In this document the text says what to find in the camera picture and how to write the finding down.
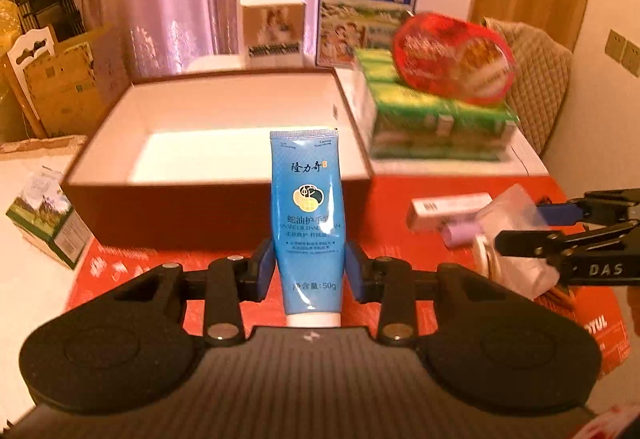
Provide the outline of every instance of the red tablecloth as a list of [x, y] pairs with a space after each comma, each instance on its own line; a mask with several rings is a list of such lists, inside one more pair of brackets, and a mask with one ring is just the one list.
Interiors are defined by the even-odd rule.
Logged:
[[[406, 227], [406, 214], [411, 199], [487, 192], [496, 197], [515, 183], [521, 184], [533, 200], [549, 197], [553, 202], [566, 200], [561, 189], [550, 177], [394, 177], [377, 176], [373, 179], [366, 208], [366, 221], [358, 242], [370, 257], [389, 255], [410, 262], [414, 269], [434, 271], [441, 262], [458, 262], [474, 268], [469, 249], [450, 251], [435, 232], [411, 233]], [[187, 271], [204, 269], [212, 259], [232, 253], [250, 255], [250, 250], [229, 249], [225, 252], [185, 253], [154, 250], [121, 250], [93, 242], [76, 283], [68, 299], [68, 308], [76, 307], [101, 293], [112, 289], [143, 271], [162, 262], [179, 262]], [[581, 288], [575, 291], [575, 313], [556, 307], [542, 298], [540, 303], [559, 311], [592, 330], [604, 355], [603, 372], [609, 372], [628, 356], [629, 345], [622, 323], [620, 308], [611, 289]], [[418, 324], [420, 333], [431, 333], [437, 328], [431, 302], [419, 302]], [[203, 302], [188, 304], [184, 327], [192, 334], [202, 333]], [[348, 284], [342, 305], [342, 324], [367, 325], [375, 332], [379, 304], [360, 305], [355, 302]], [[267, 298], [260, 304], [242, 303], [242, 317], [246, 332], [256, 325], [284, 325], [280, 278], [271, 281]]]

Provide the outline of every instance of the blue hand cream tube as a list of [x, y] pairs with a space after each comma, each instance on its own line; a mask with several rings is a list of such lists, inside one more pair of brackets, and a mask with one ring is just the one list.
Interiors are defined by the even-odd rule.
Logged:
[[271, 132], [271, 228], [289, 327], [339, 327], [344, 207], [337, 130]]

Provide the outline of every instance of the black gripper pad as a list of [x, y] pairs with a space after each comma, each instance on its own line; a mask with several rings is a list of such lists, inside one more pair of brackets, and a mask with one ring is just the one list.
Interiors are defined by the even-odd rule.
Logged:
[[260, 327], [242, 345], [209, 349], [154, 403], [112, 415], [42, 404], [7, 439], [566, 439], [590, 419], [580, 406], [516, 417], [463, 403], [412, 350], [364, 328]]

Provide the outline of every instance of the white table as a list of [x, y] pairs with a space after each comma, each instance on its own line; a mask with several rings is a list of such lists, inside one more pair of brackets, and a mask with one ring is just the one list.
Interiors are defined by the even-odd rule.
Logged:
[[22, 238], [4, 211], [45, 165], [64, 171], [77, 147], [0, 154], [0, 429], [33, 406], [18, 353], [36, 327], [60, 314], [74, 272]]
[[[193, 61], [187, 72], [242, 69], [238, 54], [212, 54]], [[336, 69], [347, 99], [353, 98], [353, 71]], [[520, 130], [514, 132], [505, 159], [500, 162], [455, 159], [373, 159], [376, 174], [441, 176], [529, 176], [549, 175], [545, 165]]]

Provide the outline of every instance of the brown box lid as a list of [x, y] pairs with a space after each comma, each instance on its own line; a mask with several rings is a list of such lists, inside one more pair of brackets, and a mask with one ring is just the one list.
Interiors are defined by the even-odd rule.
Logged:
[[372, 175], [332, 69], [236, 70], [130, 86], [62, 189], [104, 245], [250, 249], [271, 234], [269, 132], [337, 127], [347, 226]]

